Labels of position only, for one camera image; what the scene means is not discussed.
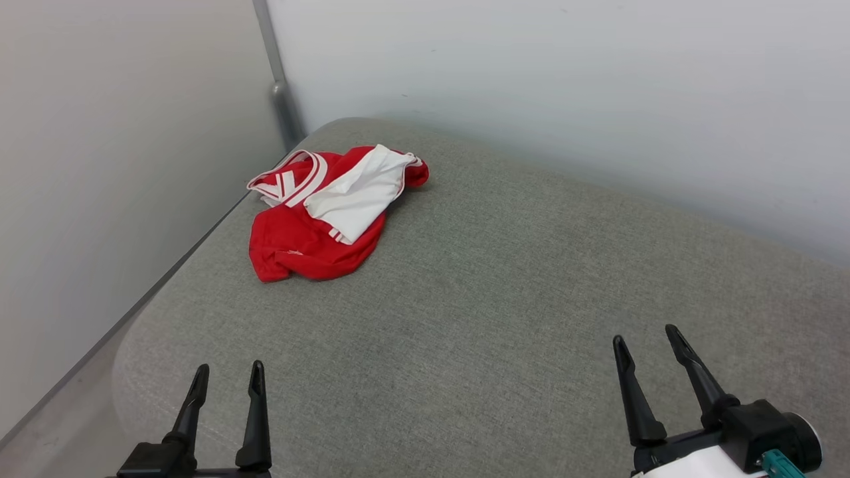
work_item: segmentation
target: gray wall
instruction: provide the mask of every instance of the gray wall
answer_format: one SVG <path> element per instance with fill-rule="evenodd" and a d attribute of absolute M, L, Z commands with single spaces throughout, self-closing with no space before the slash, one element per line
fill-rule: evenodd
<path fill-rule="evenodd" d="M 280 159 L 271 83 L 250 2 L 0 4 L 0 436 Z"/>
<path fill-rule="evenodd" d="M 269 3 L 308 130 L 409 119 L 850 265 L 848 2 Z"/>

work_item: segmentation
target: jersey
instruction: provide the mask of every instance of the jersey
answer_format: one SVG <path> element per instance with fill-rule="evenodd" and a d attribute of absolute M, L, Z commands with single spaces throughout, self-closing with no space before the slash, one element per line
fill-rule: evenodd
<path fill-rule="evenodd" d="M 257 214 L 251 230 L 257 277 L 274 282 L 295 271 L 326 280 L 354 272 L 375 250 L 387 205 L 428 176 L 421 159 L 383 145 L 343 155 L 295 151 L 247 186 L 273 206 Z"/>

